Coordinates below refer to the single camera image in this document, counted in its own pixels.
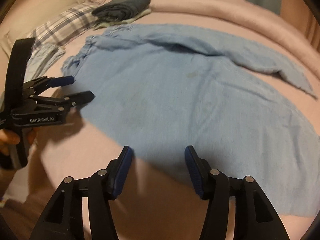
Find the person's left hand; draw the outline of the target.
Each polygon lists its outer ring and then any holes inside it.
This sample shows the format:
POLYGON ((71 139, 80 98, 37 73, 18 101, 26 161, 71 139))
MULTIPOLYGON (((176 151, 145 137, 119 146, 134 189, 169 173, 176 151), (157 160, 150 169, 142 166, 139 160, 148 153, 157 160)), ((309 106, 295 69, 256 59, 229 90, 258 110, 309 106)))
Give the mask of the person's left hand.
MULTIPOLYGON (((32 128, 30 132, 27 133, 28 144, 32 145, 37 136, 39 128, 32 128)), ((20 137, 9 130, 1 129, 0 131, 0 151, 4 155, 9 155, 9 146, 17 145, 20 142, 20 137)))

